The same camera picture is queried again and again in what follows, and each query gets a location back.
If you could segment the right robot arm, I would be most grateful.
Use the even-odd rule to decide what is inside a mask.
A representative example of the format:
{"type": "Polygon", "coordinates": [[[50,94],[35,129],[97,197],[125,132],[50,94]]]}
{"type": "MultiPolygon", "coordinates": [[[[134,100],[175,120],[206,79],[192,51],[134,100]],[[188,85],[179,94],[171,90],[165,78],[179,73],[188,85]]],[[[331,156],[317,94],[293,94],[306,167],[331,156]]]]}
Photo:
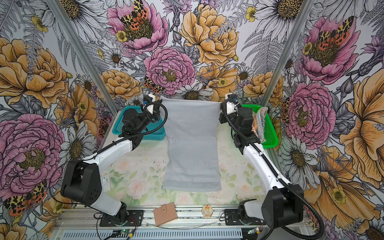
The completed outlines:
{"type": "Polygon", "coordinates": [[[235,147],[250,161],[267,193],[262,202],[246,200],[240,203],[241,220],[246,223],[259,221],[271,229],[301,222],[304,204],[296,194],[302,194],[302,190],[294,186],[290,191],[292,184],[266,155],[253,131],[253,110],[234,100],[225,100],[221,106],[220,123],[229,124],[235,147]]]}

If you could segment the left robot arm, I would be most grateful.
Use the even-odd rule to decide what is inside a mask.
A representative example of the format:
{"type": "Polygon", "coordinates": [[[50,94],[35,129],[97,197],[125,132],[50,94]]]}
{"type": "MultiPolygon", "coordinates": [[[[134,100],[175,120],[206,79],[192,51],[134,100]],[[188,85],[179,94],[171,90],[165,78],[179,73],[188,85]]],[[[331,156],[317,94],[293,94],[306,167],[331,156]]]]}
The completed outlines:
{"type": "Polygon", "coordinates": [[[156,132],[147,131],[147,126],[161,120],[161,111],[167,112],[161,100],[147,103],[141,109],[140,113],[135,109],[123,113],[124,126],[116,141],[82,160],[68,162],[61,187],[63,197],[110,216],[120,226],[128,220],[127,205],[103,190],[101,173],[136,149],[144,136],[156,132]]]}

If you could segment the orange patterned white towel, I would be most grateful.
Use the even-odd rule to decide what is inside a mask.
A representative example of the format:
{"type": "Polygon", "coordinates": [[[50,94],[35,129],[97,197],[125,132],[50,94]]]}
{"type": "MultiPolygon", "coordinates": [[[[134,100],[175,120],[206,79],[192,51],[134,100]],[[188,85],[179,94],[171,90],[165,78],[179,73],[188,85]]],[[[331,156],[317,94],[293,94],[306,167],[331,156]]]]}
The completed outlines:
{"type": "Polygon", "coordinates": [[[257,137],[259,137],[258,124],[257,124],[257,116],[255,114],[253,114],[252,131],[254,132],[254,134],[257,137]]]}

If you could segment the striped grey patterned towel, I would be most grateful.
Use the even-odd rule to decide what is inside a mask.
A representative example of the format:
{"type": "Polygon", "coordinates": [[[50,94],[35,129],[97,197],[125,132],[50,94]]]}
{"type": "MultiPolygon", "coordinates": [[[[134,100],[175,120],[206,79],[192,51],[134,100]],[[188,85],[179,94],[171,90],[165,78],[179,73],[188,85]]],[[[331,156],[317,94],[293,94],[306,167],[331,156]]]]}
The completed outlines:
{"type": "Polygon", "coordinates": [[[266,116],[267,116],[268,108],[267,107],[261,107],[255,115],[257,116],[257,124],[258,124],[258,133],[259,133],[259,140],[261,143],[264,143],[266,141],[265,138],[265,122],[266,122],[266,116]]]}

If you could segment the teal plastic basket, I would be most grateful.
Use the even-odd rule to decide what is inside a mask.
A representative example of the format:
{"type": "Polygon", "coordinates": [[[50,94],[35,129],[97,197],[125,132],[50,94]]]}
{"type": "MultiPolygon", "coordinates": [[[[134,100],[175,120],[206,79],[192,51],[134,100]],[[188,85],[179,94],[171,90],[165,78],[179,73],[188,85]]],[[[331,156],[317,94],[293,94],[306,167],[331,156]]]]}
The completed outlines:
{"type": "MultiPolygon", "coordinates": [[[[124,112],[129,110],[129,109],[134,109],[138,113],[142,112],[141,107],[139,107],[139,106],[126,106],[126,107],[124,107],[122,109],[121,113],[119,114],[119,116],[117,117],[116,123],[114,124],[114,126],[112,128],[112,133],[114,135],[120,135],[122,133],[122,128],[124,126],[124,124],[123,124],[124,112]]],[[[163,123],[162,118],[160,118],[160,120],[156,123],[149,123],[147,125],[147,130],[152,131],[152,130],[156,129],[157,127],[159,127],[162,123],[163,123]]],[[[165,138],[165,136],[166,136],[165,128],[161,127],[156,132],[151,133],[149,135],[145,135],[143,137],[143,140],[162,141],[165,138]]]]}

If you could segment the green plastic basket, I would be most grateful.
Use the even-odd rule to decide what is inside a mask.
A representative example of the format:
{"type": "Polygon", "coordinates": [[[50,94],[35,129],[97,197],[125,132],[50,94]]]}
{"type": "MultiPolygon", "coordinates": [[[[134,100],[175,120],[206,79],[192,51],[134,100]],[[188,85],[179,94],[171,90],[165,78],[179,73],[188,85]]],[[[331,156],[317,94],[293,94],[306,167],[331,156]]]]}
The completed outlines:
{"type": "MultiPolygon", "coordinates": [[[[252,109],[254,113],[257,113],[259,111],[259,109],[262,108],[262,106],[251,105],[251,104],[243,104],[242,107],[252,109]]],[[[271,149],[271,148],[275,148],[278,146],[279,139],[278,139],[277,133],[275,131],[275,128],[273,126],[273,123],[272,123],[268,114],[266,114],[266,119],[265,119],[264,136],[266,139],[266,141],[262,143],[264,149],[271,149]]]]}

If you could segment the brown leather wallet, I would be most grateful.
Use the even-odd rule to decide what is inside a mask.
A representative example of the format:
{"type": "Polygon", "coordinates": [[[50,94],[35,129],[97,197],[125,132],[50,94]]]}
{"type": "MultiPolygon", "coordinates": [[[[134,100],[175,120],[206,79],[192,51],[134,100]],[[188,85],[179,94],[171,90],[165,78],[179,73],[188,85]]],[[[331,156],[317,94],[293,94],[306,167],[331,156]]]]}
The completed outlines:
{"type": "Polygon", "coordinates": [[[174,203],[164,204],[153,210],[155,226],[159,227],[165,223],[178,218],[174,203]]]}

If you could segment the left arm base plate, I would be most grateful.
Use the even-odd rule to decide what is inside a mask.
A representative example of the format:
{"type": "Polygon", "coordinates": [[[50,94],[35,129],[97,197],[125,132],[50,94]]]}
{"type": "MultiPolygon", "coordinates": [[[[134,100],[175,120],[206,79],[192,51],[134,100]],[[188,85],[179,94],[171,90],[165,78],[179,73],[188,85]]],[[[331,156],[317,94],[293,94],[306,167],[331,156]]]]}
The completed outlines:
{"type": "Polygon", "coordinates": [[[100,227],[140,227],[144,219],[143,210],[126,210],[116,216],[103,214],[99,223],[100,227]]]}

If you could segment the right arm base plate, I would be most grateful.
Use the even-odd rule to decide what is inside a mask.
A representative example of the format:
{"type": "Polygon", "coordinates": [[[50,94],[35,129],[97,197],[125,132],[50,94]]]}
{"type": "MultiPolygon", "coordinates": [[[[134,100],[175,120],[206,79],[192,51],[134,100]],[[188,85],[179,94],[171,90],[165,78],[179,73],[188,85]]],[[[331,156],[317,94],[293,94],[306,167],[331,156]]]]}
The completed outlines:
{"type": "Polygon", "coordinates": [[[263,220],[248,217],[244,212],[238,209],[225,209],[224,222],[227,226],[255,226],[264,224],[263,220]]]}

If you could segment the aluminium front rail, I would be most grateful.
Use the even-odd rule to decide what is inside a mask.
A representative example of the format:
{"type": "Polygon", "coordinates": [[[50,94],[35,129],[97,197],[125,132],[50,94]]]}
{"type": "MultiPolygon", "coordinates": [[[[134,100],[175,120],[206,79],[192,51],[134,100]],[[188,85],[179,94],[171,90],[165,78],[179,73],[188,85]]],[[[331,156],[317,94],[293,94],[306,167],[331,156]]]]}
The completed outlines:
{"type": "Polygon", "coordinates": [[[204,217],[202,206],[177,206],[177,219],[155,226],[154,206],[129,207],[131,213],[141,211],[137,224],[102,227],[100,214],[86,208],[65,210],[51,235],[52,240],[293,240],[282,229],[271,231],[265,223],[244,225],[236,220],[229,224],[226,210],[236,205],[214,205],[211,217],[204,217]]]}

